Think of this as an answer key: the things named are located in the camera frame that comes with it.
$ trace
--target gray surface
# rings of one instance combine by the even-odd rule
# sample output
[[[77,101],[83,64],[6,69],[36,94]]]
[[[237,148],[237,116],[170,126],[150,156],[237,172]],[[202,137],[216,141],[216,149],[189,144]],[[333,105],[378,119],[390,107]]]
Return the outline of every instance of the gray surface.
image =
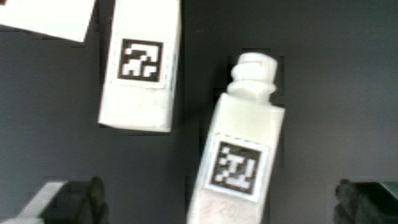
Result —
[[[177,125],[159,136],[97,124],[113,1],[100,3],[84,45],[0,33],[0,216],[45,181],[99,175],[113,223],[186,223],[228,58],[266,48],[285,57],[273,100],[289,110],[266,223],[331,224],[340,179],[398,179],[398,2],[187,0]]]

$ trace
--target white rectangular block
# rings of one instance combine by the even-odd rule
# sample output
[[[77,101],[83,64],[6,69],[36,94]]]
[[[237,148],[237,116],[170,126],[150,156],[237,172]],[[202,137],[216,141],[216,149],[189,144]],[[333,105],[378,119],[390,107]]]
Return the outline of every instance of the white rectangular block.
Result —
[[[84,42],[95,0],[8,0],[0,24]]]
[[[19,218],[40,217],[65,185],[67,185],[67,182],[47,183],[20,212]]]
[[[118,0],[100,123],[170,132],[180,51],[180,1]]]
[[[3,224],[45,224],[42,218],[15,218],[10,219]]]
[[[246,53],[218,103],[189,224],[260,224],[285,109],[273,106],[276,61]]]

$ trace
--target black object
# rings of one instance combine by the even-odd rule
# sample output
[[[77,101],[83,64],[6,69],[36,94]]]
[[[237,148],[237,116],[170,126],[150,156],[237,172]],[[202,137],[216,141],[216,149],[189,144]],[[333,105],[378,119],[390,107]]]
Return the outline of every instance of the black object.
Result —
[[[337,224],[398,224],[398,199],[381,183],[342,180],[337,197]]]
[[[65,185],[42,214],[45,223],[107,224],[107,217],[109,207],[106,204],[106,185],[102,179],[95,177],[91,182],[72,181]]]

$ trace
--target white cylindrical object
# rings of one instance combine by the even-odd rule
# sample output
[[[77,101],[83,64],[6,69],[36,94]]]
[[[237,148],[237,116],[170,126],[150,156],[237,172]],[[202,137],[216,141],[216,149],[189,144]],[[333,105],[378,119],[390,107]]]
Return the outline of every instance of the white cylindrical object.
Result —
[[[285,117],[285,109],[269,103],[274,75],[276,60],[264,54],[244,54],[230,93],[218,103],[189,224],[262,222]]]

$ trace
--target white paper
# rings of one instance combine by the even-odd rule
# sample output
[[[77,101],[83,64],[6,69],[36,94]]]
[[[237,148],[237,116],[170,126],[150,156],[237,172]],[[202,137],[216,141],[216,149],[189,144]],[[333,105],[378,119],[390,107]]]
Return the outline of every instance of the white paper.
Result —
[[[0,24],[84,42],[95,0],[8,0]]]

